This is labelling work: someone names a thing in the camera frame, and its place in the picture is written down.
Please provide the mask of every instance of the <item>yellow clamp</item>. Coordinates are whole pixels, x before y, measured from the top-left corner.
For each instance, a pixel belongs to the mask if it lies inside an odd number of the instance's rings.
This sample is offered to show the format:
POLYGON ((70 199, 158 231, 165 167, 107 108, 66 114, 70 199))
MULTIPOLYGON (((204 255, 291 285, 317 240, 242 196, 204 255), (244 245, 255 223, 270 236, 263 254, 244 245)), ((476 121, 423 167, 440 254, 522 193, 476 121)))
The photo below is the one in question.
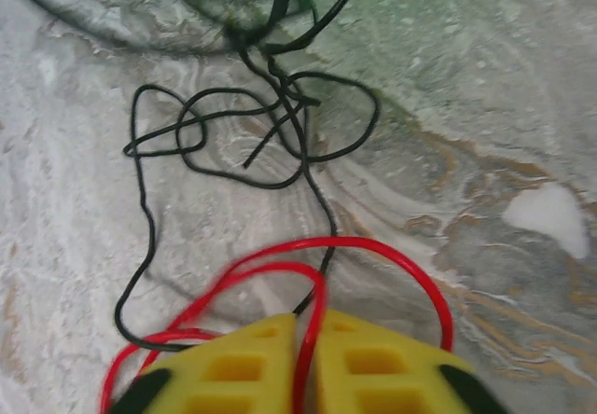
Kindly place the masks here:
MULTIPOLYGON (((164 358, 144 372, 155 395, 110 412, 291 414, 295 328, 280 314, 164 358)), ((326 312, 314 367, 319 414, 507 413, 461 358, 339 311, 326 312)))

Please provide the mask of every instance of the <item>red cable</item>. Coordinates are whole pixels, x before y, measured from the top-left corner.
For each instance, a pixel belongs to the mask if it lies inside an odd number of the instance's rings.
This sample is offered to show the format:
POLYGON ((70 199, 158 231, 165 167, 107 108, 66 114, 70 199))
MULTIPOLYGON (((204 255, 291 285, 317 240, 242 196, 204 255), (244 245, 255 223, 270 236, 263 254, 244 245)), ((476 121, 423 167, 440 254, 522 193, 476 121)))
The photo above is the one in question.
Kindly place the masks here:
MULTIPOLYGON (((193 301, 182 313, 180 313, 176 319, 170 323, 167 330, 163 333, 152 335, 147 337, 147 340, 155 342, 167 342, 176 339, 211 339, 215 338, 217 334, 212 332, 206 332, 200 329, 184 329, 180 330, 178 327, 189 321, 197 321, 197 318, 207 308, 210 302, 219 295, 219 293, 227 290, 231 286, 244 281, 257 274, 285 271, 285 272, 297 272, 307 277, 310 277, 314 285, 315 290, 315 310, 309 323, 309 328, 300 348, 297 360, 297 368, 295 371, 295 379, 293 385, 293 412, 294 414, 302 414, 302 403, 305 390, 305 384, 309 373, 309 368, 312 360, 312 353, 319 333, 319 328, 323 321, 323 316, 326 309, 326 295, 325 295, 325 281, 323 275, 311 267, 297 263, 297 262, 277 262, 268 265, 264 265, 255 269, 251 269, 245 272, 234 271, 250 261, 264 258, 270 255, 279 255, 283 253, 289 253, 292 251, 311 249, 318 247, 355 247, 360 249, 366 249, 370 252, 382 255, 383 257, 395 262, 400 268, 404 269, 410 274, 416 281, 421 285, 427 295, 429 295, 434 307, 436 308, 439 322, 441 325, 441 348, 451 352, 453 343, 453 324, 451 318, 450 308, 441 295, 439 289, 433 282, 433 280, 420 269, 412 260, 405 255, 398 252, 396 249, 383 244, 379 241, 375 241, 367 238, 360 237, 318 237, 305 240, 288 241, 286 243, 277 244, 266 248, 264 250, 253 253, 243 259, 237 260, 230 264, 222 275, 212 284, 211 289, 204 295, 198 297, 193 301), (317 296, 317 292, 323 291, 323 296, 317 296)), ((120 352, 116 360, 110 367, 108 374, 104 380, 104 387, 101 397, 100 413, 105 414, 109 408, 112 391, 116 382, 118 370, 124 360, 131 355, 133 352, 138 350, 136 346, 127 346, 120 352)), ((159 352, 152 351, 146 358, 143 366, 150 365, 158 357, 159 352)))

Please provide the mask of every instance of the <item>black rubber tip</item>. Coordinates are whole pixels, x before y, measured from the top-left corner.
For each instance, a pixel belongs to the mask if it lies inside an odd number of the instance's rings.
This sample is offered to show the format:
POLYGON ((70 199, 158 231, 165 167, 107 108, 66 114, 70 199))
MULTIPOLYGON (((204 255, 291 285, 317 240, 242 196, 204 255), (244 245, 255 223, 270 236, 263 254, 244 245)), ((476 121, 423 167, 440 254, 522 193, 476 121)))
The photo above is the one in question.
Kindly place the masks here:
POLYGON ((168 369, 157 369, 137 379, 108 414, 143 414, 172 377, 168 369))
POLYGON ((458 367, 442 365, 439 372, 450 384, 471 414, 508 414, 477 377, 458 367))

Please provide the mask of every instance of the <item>white marble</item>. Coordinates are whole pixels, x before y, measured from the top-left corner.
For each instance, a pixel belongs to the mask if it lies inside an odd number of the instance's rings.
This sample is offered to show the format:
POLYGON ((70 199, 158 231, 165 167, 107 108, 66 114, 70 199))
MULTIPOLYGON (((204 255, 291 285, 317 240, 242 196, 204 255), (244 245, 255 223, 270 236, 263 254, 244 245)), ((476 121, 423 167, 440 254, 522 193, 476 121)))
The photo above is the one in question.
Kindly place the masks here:
MULTIPOLYGON (((181 26, 187 13, 174 0, 57 1, 143 39, 188 42, 206 30, 181 26)), ((146 248, 133 166, 120 152, 134 89, 260 85, 234 58, 117 51, 23 0, 0 8, 0 411, 93 412, 124 344, 112 309, 146 248)), ((371 140, 313 170, 342 232, 388 242, 433 275, 455 313, 456 352, 514 413, 596 412, 597 0, 353 0, 309 52, 285 62, 360 78, 383 95, 371 140)), ((353 139, 366 103, 308 88, 326 102, 318 148, 353 139)), ((176 110, 147 99, 140 130, 176 110)), ((217 122, 201 161, 238 168, 264 132, 260 122, 217 122)), ((279 178, 294 166, 272 145, 250 173, 279 178)), ((233 257, 326 232, 302 182, 261 192, 193 174, 180 159, 148 160, 146 174, 161 238, 126 309, 139 334, 164 327, 233 257)), ((335 308, 437 342, 436 315, 403 274, 355 252, 335 265, 335 308)), ((306 290, 286 277, 251 282, 218 300, 211 322, 227 330, 289 310, 306 290)))

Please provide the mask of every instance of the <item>black wire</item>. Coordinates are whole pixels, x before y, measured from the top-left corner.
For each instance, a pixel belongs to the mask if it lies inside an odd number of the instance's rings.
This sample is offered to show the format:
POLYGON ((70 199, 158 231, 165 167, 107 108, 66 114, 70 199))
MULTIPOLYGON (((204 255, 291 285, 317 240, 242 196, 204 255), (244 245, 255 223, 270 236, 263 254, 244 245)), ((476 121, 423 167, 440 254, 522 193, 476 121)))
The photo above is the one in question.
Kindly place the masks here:
MULTIPOLYGON (((115 33, 106 33, 105 31, 102 33, 91 25, 84 25, 82 23, 82 20, 84 19, 70 14, 68 11, 61 9, 59 6, 52 5, 48 0, 30 1, 42 8, 57 20, 62 21, 99 41, 111 44, 118 48, 126 48, 136 52, 155 52, 174 57, 189 55, 214 56, 233 53, 236 51, 236 49, 231 45, 226 45, 221 48, 207 49, 140 43, 132 39, 122 38, 115 33)), ((242 36, 247 47, 254 46, 262 41, 271 33, 273 28, 279 22, 302 15, 304 12, 311 11, 313 22, 318 20, 318 15, 313 0, 298 0, 298 9, 293 11, 289 11, 288 8, 291 0, 273 0, 270 15, 264 24, 251 29, 243 29, 234 25, 230 21, 222 21, 218 17, 211 15, 205 8, 201 7, 196 0, 184 1, 208 21, 221 25, 222 33, 225 36, 225 39, 229 39, 229 36, 226 35, 234 35, 236 37, 242 36)), ((249 5, 255 1, 256 0, 240 0, 239 3, 249 5)))
MULTIPOLYGON (((233 30, 228 30, 226 32, 226 36, 229 38, 229 42, 232 46, 234 46, 237 49, 237 53, 243 61, 243 63, 246 65, 246 67, 255 75, 261 77, 266 83, 268 83, 268 85, 274 92, 276 100, 273 103, 268 103, 265 98, 261 97, 255 92, 252 92, 251 90, 245 90, 241 88, 213 88, 208 90, 201 90, 186 101, 182 97, 177 95, 175 92, 167 90, 164 87, 155 84, 143 85, 134 93, 132 98, 131 109, 131 141, 123 148, 123 152, 125 155, 127 155, 129 158, 132 158, 134 161, 137 175, 137 184, 139 186, 139 203, 141 205, 141 209, 143 210, 147 218, 147 223, 149 227, 149 241, 147 246, 146 257, 137 269, 137 271, 132 275, 131 280, 127 284, 124 292, 122 293, 122 296, 119 298, 117 302, 114 312, 115 323, 118 331, 130 343, 141 348, 161 352, 180 352, 188 347, 191 347, 184 344, 160 344, 152 341, 146 341, 142 338, 138 338, 130 330, 128 330, 128 328, 124 325, 124 322, 122 320, 122 312, 124 305, 127 299, 129 298, 134 286, 139 282, 139 279, 153 261, 157 248, 156 223, 146 201, 146 183, 142 166, 143 159, 177 155, 180 156, 185 165, 187 165, 187 167, 195 173, 219 176, 232 181, 243 183, 248 186, 261 188, 265 190, 276 190, 291 186, 294 183, 296 183, 298 179, 304 176, 305 180, 307 181, 307 184, 313 192, 313 195, 315 196, 324 214, 326 215, 326 218, 329 223, 329 234, 331 236, 338 235, 338 226, 334 219, 334 214, 329 204, 327 203, 326 198, 324 197, 321 189, 315 183, 311 174, 310 167, 314 163, 326 162, 347 155, 352 151, 355 151, 361 144, 363 144, 371 135, 375 128, 375 125, 379 120, 381 113, 381 105, 379 99, 376 97, 376 95, 371 89, 369 89, 362 83, 355 80, 351 80, 349 78, 343 78, 331 74, 314 71, 304 71, 295 73, 293 75, 289 75, 276 62, 274 57, 279 53, 286 53, 288 51, 301 48, 298 46, 305 46, 310 44, 312 42, 312 39, 317 34, 319 34, 321 30, 323 30, 325 26, 328 25, 332 21, 332 19, 338 14, 338 12, 341 10, 341 8, 344 6, 346 2, 347 0, 338 0, 338 2, 327 12, 327 14, 321 20, 325 20, 325 23, 315 20, 313 24, 314 30, 307 31, 304 36, 298 38, 297 44, 293 44, 294 42, 288 43, 287 45, 266 44, 259 48, 258 52, 267 62, 267 69, 257 66, 256 63, 250 57, 249 47, 253 42, 253 40, 251 40, 252 33, 250 31, 244 32, 243 29, 235 27, 233 28, 233 30), (365 131, 356 141, 332 153, 319 156, 310 154, 307 142, 307 139, 309 138, 309 123, 311 118, 310 108, 319 106, 321 102, 318 99, 315 99, 305 93, 305 91, 299 83, 300 80, 304 78, 319 79, 327 82, 337 83, 341 86, 358 88, 367 97, 369 97, 369 99, 372 101, 373 106, 371 118, 368 125, 365 128, 365 131), (143 94, 148 91, 165 93, 175 98, 180 104, 182 104, 182 108, 174 124, 138 137, 136 129, 138 105, 143 94), (196 105, 200 103, 201 100, 210 95, 216 94, 244 95, 255 101, 258 105, 258 108, 251 110, 229 109, 206 115, 202 114, 200 110, 196 109, 196 105), (284 110, 285 114, 282 117, 278 117, 277 112, 281 110, 284 110), (302 125, 299 120, 299 113, 302 113, 303 115, 302 125), (255 150, 248 156, 243 166, 244 168, 248 168, 253 163, 253 161, 257 159, 257 156, 267 145, 267 143, 270 142, 274 136, 277 136, 280 140, 281 145, 287 151, 287 153, 291 157, 299 160, 297 170, 284 180, 280 182, 261 182, 243 174, 227 172, 223 170, 209 169, 198 165, 190 156, 192 153, 199 152, 207 146, 209 139, 208 122, 222 117, 255 117, 262 115, 265 115, 269 118, 271 122, 271 129, 261 140, 261 142, 257 145, 255 150), (297 136, 298 150, 290 145, 286 137, 286 134, 282 130, 283 125, 288 121, 291 123, 294 133, 297 136), (195 145, 183 145, 181 136, 182 130, 192 128, 194 126, 199 129, 200 140, 195 145), (176 148, 161 149, 154 151, 139 150, 141 144, 144 144, 147 141, 156 139, 162 135, 172 132, 174 133, 174 141, 176 144, 176 148)), ((334 248, 327 248, 320 266, 320 272, 322 272, 324 275, 326 275, 329 270, 329 265, 333 255, 334 248)), ((311 300, 312 293, 309 293, 297 305, 293 312, 297 316, 301 315, 309 306, 311 300)))
MULTIPOLYGON (((121 46, 124 45, 125 47, 136 50, 156 50, 161 53, 173 55, 206 53, 199 52, 198 50, 177 50, 175 48, 156 48, 151 46, 141 46, 136 45, 133 42, 117 40, 116 38, 110 36, 96 34, 89 28, 86 29, 81 27, 80 23, 76 21, 74 18, 69 17, 67 14, 64 14, 63 12, 61 13, 52 6, 49 6, 45 2, 45 0, 32 1, 40 7, 44 8, 53 16, 56 16, 57 18, 61 19, 62 21, 65 21, 66 23, 73 25, 76 28, 83 30, 84 32, 90 35, 94 35, 100 39, 111 41, 113 43, 119 43, 121 46)), ((326 13, 326 15, 324 15, 324 17, 321 20, 318 18, 317 10, 315 8, 313 0, 299 0, 298 10, 294 11, 289 10, 290 2, 291 0, 273 0, 271 13, 268 17, 268 20, 263 25, 257 28, 245 29, 240 27, 239 25, 234 25, 232 22, 224 23, 223 33, 226 37, 226 40, 229 43, 229 46, 234 51, 236 51, 236 53, 240 56, 241 60, 244 62, 244 64, 251 72, 261 77, 264 81, 268 83, 268 85, 276 95, 276 100, 273 103, 268 103, 266 99, 252 92, 251 90, 244 90, 240 88, 213 88, 209 90, 202 90, 197 92, 190 99, 184 100, 181 96, 177 95, 172 90, 168 90, 162 86, 155 84, 146 84, 141 86, 139 89, 136 90, 132 97, 130 121, 131 141, 124 147, 123 152, 129 158, 132 158, 134 162, 137 176, 137 184, 139 186, 139 204, 147 219, 149 238, 146 257, 144 258, 143 262, 136 270, 136 272, 132 275, 130 281, 126 285, 121 297, 118 299, 114 311, 114 318, 118 331, 131 344, 134 344, 141 348, 161 352, 180 352, 188 347, 191 347, 183 344, 159 344, 151 341, 146 341, 142 338, 138 338, 124 325, 122 320, 122 312, 124 309, 124 305, 126 304, 126 301, 131 295, 134 286, 137 285, 143 273, 148 269, 148 267, 152 263, 157 248, 156 222, 151 212, 151 209, 147 204, 146 183, 143 172, 142 159, 176 155, 180 156, 180 158, 187 165, 187 167, 191 169, 193 172, 212 176, 219 176, 229 180, 237 181, 239 183, 243 183, 248 186, 266 190, 276 190, 291 186, 294 183, 296 183, 298 179, 304 176, 305 180, 307 181, 307 184, 312 190, 313 195, 315 196, 315 199, 317 200, 324 214, 326 215, 326 218, 329 223, 330 235, 338 235, 338 226, 334 219, 334 214, 329 204, 327 203, 326 198, 324 197, 321 189, 315 183, 311 174, 310 166, 314 163, 321 163, 332 159, 340 158, 344 155, 347 155, 355 151, 360 145, 362 145, 371 135, 376 123, 379 120, 381 112, 380 102, 372 90, 370 90, 368 87, 366 87, 358 81, 314 71, 304 71, 295 73, 293 75, 289 75, 276 62, 274 57, 277 55, 308 47, 311 44, 311 42, 315 39, 315 37, 331 23, 331 21, 338 15, 338 13, 340 13, 340 11, 346 5, 348 0, 337 0, 336 3, 332 6, 332 8, 326 13), (271 34, 273 29, 280 22, 286 20, 288 17, 297 16, 298 14, 301 14, 304 11, 311 11, 313 26, 309 30, 307 30, 303 35, 286 44, 263 43, 263 41, 268 37, 268 35, 271 34), (257 66, 256 63, 251 59, 249 55, 249 49, 251 47, 257 47, 258 52, 267 62, 267 69, 257 66), (327 153, 319 156, 311 155, 309 153, 307 139, 309 138, 309 123, 311 117, 310 108, 319 106, 321 102, 318 99, 315 99, 305 93, 305 91, 299 84, 300 80, 304 78, 318 79, 331 83, 337 83, 341 86, 358 88, 367 97, 369 97, 373 105, 371 118, 368 125, 366 126, 365 131, 356 141, 332 153, 327 153), (182 105, 182 109, 180 110, 178 118, 174 124, 139 137, 137 136, 136 128, 138 117, 138 105, 143 94, 148 91, 161 92, 173 97, 182 105), (259 107, 257 109, 252 110, 230 109, 206 115, 203 115, 199 110, 195 109, 196 104, 198 104, 201 100, 203 100, 207 96, 215 94, 244 95, 254 100, 259 107), (278 117, 276 113, 280 110, 284 110, 285 112, 285 114, 282 117, 278 117), (302 125, 299 120, 299 113, 302 113, 303 115, 302 125), (219 119, 222 117, 254 117, 261 115, 266 115, 270 119, 271 129, 261 140, 261 142, 257 145, 255 150, 248 156, 243 166, 245 169, 250 167, 250 165, 257 159, 257 156, 268 144, 268 142, 270 142, 274 136, 277 136, 286 152, 291 157, 299 160, 299 166, 297 170, 293 172, 290 176, 288 176, 286 179, 277 183, 260 182, 242 174, 201 167, 190 156, 190 154, 199 152, 207 146, 209 139, 208 122, 210 122, 211 120, 219 119), (288 121, 291 123, 294 133, 297 136, 298 150, 291 146, 291 144, 288 142, 288 139, 286 138, 286 134, 282 130, 283 125, 288 121), (181 138, 182 130, 192 128, 194 126, 198 128, 200 140, 195 145, 183 145, 181 138), (139 151, 139 146, 141 144, 144 144, 147 141, 150 141, 152 139, 155 139, 157 137, 171 132, 174 132, 176 148, 153 151, 139 151)), ((207 12, 203 11, 200 7, 194 7, 208 19, 213 18, 212 15, 208 15, 207 12)), ((326 275, 328 272, 333 255, 334 248, 327 248, 320 266, 320 271, 324 275, 326 275)), ((311 300, 312 293, 309 293, 297 305, 293 312, 297 316, 301 315, 309 306, 311 300)))

